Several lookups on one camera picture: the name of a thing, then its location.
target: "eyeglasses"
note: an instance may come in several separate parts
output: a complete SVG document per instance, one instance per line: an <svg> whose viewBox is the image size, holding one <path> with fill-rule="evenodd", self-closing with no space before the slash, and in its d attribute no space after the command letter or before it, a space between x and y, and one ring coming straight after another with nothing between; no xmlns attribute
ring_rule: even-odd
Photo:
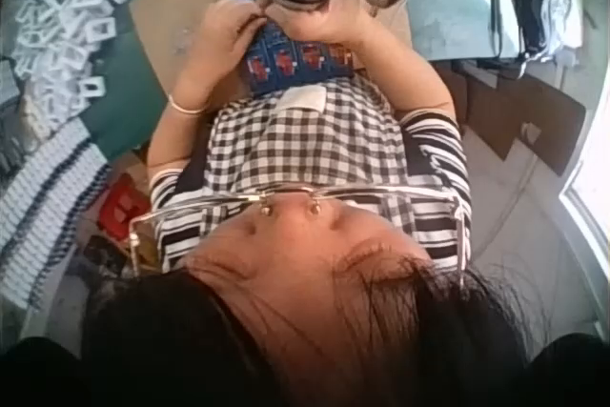
<svg viewBox="0 0 610 407"><path fill-rule="evenodd" d="M167 272L172 269L168 259L171 254L159 254L157 241L161 239L164 225L172 228L172 222L188 221L201 226L214 226L222 223L230 216L231 209L239 209L243 205L259 204L261 211L269 208L271 198L277 194L305 193L313 202L313 208L318 208L318 202L326 199L338 199L342 201L374 198L377 200L395 199L409 200L411 198L434 199L446 202L449 206L451 217L456 221L457 230L457 267L460 281L466 263L470 258L470 244L466 239L465 212L463 204L454 190L442 188L440 190L401 186L401 185L342 185L315 188L311 186L300 186L291 184L278 184L264 191L253 193L218 193L213 196L202 196L191 200L185 200L179 204L169 205L162 210L150 212L130 222L130 248L133 271L136 276L142 275L145 269Z"/></svg>

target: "pile of white plastic pieces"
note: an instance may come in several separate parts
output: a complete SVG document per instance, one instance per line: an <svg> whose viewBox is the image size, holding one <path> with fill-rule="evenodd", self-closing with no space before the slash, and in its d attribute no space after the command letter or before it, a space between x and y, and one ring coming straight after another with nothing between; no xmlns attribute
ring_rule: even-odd
<svg viewBox="0 0 610 407"><path fill-rule="evenodd" d="M106 93L92 75L90 56L116 36L113 4L127 0L23 0L11 57L15 74L29 80L27 121L45 139Z"/></svg>

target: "red object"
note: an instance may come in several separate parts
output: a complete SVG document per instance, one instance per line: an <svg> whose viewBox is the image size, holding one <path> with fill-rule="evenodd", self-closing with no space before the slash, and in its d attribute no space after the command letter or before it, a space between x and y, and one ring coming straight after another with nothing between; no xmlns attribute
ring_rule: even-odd
<svg viewBox="0 0 610 407"><path fill-rule="evenodd" d="M352 54L340 45L330 45L331 57L339 66L352 67Z"/></svg>
<svg viewBox="0 0 610 407"><path fill-rule="evenodd" d="M275 55L275 64L286 76L293 76L295 74L295 64L293 58L288 54L287 51L282 50Z"/></svg>
<svg viewBox="0 0 610 407"><path fill-rule="evenodd" d="M98 226L116 241L130 233L130 221L151 209L149 198L135 188L128 173L119 176L111 186L97 218Z"/></svg>
<svg viewBox="0 0 610 407"><path fill-rule="evenodd" d="M250 70L250 73L254 75L254 78L256 78L256 80L258 81L267 81L269 79L267 69L265 69L261 58L258 56L255 56L248 60L248 69Z"/></svg>
<svg viewBox="0 0 610 407"><path fill-rule="evenodd" d="M322 51L319 47L315 45L303 45L301 51L303 60L310 68L315 71L319 71L322 68Z"/></svg>

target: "wrist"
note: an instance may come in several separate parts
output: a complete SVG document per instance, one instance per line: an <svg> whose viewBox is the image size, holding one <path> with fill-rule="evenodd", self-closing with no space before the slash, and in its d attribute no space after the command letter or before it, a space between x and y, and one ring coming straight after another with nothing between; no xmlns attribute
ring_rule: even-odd
<svg viewBox="0 0 610 407"><path fill-rule="evenodd" d="M185 110L202 110L208 104L210 93L216 85L215 77L209 73L185 69L173 87L173 101Z"/></svg>
<svg viewBox="0 0 610 407"><path fill-rule="evenodd" d="M352 33L343 41L342 45L355 52L361 51L366 46L369 37L374 35L375 24L375 18L363 11L354 22Z"/></svg>

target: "nose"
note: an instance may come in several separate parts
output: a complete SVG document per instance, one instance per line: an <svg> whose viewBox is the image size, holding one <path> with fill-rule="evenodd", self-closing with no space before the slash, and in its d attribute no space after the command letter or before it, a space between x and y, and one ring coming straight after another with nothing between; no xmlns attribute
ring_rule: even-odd
<svg viewBox="0 0 610 407"><path fill-rule="evenodd" d="M338 208L329 200L316 200L307 193L275 194L263 206L258 225L295 230L303 227L330 229Z"/></svg>

